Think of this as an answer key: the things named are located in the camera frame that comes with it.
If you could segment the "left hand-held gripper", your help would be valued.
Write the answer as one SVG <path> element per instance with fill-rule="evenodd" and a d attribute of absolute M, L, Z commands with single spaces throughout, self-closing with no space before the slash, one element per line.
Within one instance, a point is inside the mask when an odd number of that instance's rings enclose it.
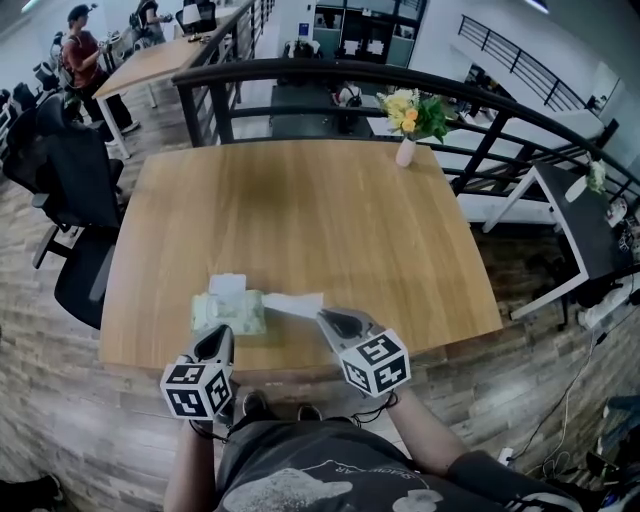
<path fill-rule="evenodd" d="M 222 413 L 234 395 L 234 347 L 232 328 L 219 324 L 199 333 L 187 355 L 165 367 L 160 389 L 174 417 L 216 419 Z"/>

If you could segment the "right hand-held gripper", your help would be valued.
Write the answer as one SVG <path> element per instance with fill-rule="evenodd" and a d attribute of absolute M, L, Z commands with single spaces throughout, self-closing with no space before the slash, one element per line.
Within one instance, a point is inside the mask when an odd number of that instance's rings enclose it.
<path fill-rule="evenodd" d="M 409 354 L 393 329 L 368 337 L 340 333 L 368 333 L 373 318 L 360 310 L 324 308 L 316 315 L 331 350 L 337 355 L 348 384 L 377 398 L 410 379 Z"/>

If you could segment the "pale green tissue pack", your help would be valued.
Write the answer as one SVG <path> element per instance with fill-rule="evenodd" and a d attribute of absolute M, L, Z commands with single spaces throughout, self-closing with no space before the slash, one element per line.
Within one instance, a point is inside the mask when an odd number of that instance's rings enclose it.
<path fill-rule="evenodd" d="M 236 336 L 258 336 L 267 331 L 263 294 L 247 288 L 244 274 L 216 274 L 206 292 L 191 302 L 191 331 L 202 333 L 228 325 Z"/>

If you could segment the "pulled white tissue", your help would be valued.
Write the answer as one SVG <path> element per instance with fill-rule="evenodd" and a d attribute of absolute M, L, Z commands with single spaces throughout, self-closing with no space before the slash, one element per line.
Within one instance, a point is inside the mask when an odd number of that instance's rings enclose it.
<path fill-rule="evenodd" d="M 324 294 L 286 295 L 280 293 L 264 294 L 262 304 L 266 309 L 315 320 L 323 309 Z"/>

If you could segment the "person's left forearm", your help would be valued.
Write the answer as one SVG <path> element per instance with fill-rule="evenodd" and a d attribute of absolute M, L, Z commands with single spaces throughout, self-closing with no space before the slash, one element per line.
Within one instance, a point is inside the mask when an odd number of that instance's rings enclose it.
<path fill-rule="evenodd" d="M 218 503 L 214 455 L 214 440 L 185 422 L 164 495 L 164 512 L 214 512 Z"/>

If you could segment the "person's right forearm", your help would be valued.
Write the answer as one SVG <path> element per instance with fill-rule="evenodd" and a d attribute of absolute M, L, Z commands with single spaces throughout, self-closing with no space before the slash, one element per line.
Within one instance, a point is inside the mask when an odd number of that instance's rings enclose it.
<path fill-rule="evenodd" d="M 421 472 L 444 477 L 468 448 L 410 387 L 399 387 L 394 393 L 387 412 L 409 455 Z"/>

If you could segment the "person's left black shoe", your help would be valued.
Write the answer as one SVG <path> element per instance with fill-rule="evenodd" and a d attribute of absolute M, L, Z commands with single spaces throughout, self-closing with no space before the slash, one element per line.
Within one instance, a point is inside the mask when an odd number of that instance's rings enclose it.
<path fill-rule="evenodd" d="M 263 392 L 249 392 L 242 403 L 243 418 L 252 421 L 270 421 L 275 415 Z"/>

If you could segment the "person's dark printed shirt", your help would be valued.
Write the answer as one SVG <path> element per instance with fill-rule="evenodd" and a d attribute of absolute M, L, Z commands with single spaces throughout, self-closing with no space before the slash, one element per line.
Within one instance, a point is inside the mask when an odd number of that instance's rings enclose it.
<path fill-rule="evenodd" d="M 256 421 L 233 432 L 215 512 L 582 512 L 572 497 L 482 451 L 443 476 L 346 421 Z"/>

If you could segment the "yellow flower bouquet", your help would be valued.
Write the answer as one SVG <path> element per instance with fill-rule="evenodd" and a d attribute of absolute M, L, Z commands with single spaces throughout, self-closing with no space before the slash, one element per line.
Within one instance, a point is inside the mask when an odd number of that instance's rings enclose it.
<path fill-rule="evenodd" d="M 443 143 L 449 131 L 447 122 L 457 119 L 447 101 L 418 89 L 396 89 L 378 93 L 376 98 L 390 123 L 389 131 L 412 141 L 434 137 Z"/>

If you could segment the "black office chair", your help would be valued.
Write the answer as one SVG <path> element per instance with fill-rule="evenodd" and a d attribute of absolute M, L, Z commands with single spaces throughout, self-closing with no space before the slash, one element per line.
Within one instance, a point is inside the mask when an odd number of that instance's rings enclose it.
<path fill-rule="evenodd" d="M 32 194 L 52 192 L 52 167 L 44 138 L 36 126 L 37 110 L 21 113 L 7 134 L 9 154 L 3 172 L 7 178 Z"/>
<path fill-rule="evenodd" d="M 117 182 L 122 161 L 111 159 L 99 132 L 70 120 L 59 96 L 49 97 L 36 115 L 36 128 L 44 137 L 62 196 L 82 229 L 74 245 L 55 241 L 59 228 L 44 235 L 32 264 L 39 268 L 44 257 L 65 259 L 54 297 L 71 316 L 99 330 L 106 288 L 124 208 L 119 204 Z"/>
<path fill-rule="evenodd" d="M 214 31 L 217 28 L 216 4 L 212 0 L 184 0 L 176 20 L 185 35 Z"/>

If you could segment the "black table white legs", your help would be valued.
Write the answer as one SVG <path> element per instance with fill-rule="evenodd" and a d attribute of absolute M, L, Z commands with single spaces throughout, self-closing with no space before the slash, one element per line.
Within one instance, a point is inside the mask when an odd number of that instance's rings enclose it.
<path fill-rule="evenodd" d="M 633 262 L 632 253 L 620 249 L 619 237 L 606 220 L 609 203 L 604 197 L 586 190 L 572 201 L 566 199 L 566 192 L 580 180 L 579 176 L 568 170 L 537 163 L 507 196 L 506 202 L 499 206 L 483 225 L 485 233 L 491 231 L 530 186 L 536 183 L 548 200 L 554 220 L 562 228 L 577 265 L 577 271 L 573 276 L 556 284 L 532 302 L 512 311 L 510 318 L 513 320 L 518 320 L 564 297 L 585 283 L 600 284 L 640 271 L 640 264 Z"/>

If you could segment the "black metal railing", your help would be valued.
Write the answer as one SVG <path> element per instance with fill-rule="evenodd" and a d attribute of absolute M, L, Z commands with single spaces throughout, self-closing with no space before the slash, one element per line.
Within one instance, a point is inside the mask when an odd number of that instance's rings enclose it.
<path fill-rule="evenodd" d="M 331 86 L 352 78 L 365 84 L 404 87 L 416 92 L 429 105 L 440 103 L 436 132 L 417 140 L 444 157 L 441 167 L 451 178 L 455 194 L 503 197 L 536 163 L 560 165 L 575 176 L 588 170 L 587 158 L 604 164 L 604 193 L 610 200 L 640 200 L 640 178 L 625 170 L 608 155 L 603 145 L 611 130 L 585 138 L 576 130 L 531 108 L 469 85 L 404 68 L 354 60 L 309 58 L 258 59 L 253 52 L 240 58 L 236 49 L 239 22 L 257 6 L 246 0 L 239 12 L 219 27 L 188 67 L 172 79 L 177 88 L 193 147 L 235 144 L 235 119 L 279 117 L 302 119 L 322 116 L 366 120 L 373 126 L 385 119 L 379 99 L 371 106 L 340 107 L 335 101 L 292 102 L 241 107 L 244 82 L 273 80 L 289 83 L 320 83 Z"/>

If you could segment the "white flower bouquet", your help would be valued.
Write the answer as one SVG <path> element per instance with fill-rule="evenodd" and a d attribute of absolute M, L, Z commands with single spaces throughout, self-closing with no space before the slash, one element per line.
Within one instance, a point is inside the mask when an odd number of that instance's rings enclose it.
<path fill-rule="evenodd" d="M 606 169 L 600 161 L 589 163 L 589 173 L 586 176 L 587 188 L 594 193 L 602 194 L 606 190 Z"/>

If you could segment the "small pink white object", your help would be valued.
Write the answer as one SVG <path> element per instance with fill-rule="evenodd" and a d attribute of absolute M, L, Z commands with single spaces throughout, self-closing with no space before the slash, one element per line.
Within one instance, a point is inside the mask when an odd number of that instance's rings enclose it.
<path fill-rule="evenodd" d="M 627 202 L 624 198 L 620 197 L 615 199 L 606 212 L 606 220 L 611 228 L 618 225 L 626 216 L 628 210 Z"/>

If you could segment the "black stair railing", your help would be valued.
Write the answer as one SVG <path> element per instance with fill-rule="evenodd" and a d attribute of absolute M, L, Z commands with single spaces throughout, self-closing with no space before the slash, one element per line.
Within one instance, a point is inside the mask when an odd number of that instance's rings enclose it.
<path fill-rule="evenodd" d="M 462 15 L 458 35 L 520 79 L 553 112 L 587 109 L 581 97 L 545 65 L 486 25 Z"/>

